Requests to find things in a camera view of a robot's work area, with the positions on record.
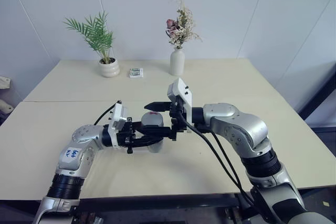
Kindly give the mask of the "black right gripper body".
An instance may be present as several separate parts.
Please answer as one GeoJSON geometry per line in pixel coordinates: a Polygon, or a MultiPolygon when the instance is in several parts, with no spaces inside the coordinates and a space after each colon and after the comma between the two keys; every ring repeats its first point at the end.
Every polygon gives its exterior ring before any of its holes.
{"type": "Polygon", "coordinates": [[[175,102],[171,103],[169,115],[172,123],[170,139],[176,141],[177,133],[187,130],[187,126],[184,123],[186,121],[186,109],[181,97],[176,97],[175,102]]]}

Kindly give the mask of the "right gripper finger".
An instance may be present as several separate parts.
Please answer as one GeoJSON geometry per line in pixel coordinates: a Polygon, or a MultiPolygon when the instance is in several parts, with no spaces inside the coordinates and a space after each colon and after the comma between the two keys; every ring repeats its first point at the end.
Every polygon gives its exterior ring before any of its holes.
{"type": "Polygon", "coordinates": [[[141,127],[138,131],[149,136],[170,136],[171,134],[169,127],[141,127]]]}
{"type": "Polygon", "coordinates": [[[145,105],[144,108],[155,112],[165,112],[170,110],[171,102],[151,102],[145,105]]]}

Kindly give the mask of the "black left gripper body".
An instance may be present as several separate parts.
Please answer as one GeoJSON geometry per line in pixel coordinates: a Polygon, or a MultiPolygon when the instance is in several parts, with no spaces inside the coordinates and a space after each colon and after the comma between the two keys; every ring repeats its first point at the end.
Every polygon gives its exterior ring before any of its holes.
{"type": "Polygon", "coordinates": [[[125,147],[128,154],[133,153],[133,144],[135,136],[135,130],[133,129],[132,117],[128,117],[123,128],[117,133],[117,142],[119,146],[125,147]]]}

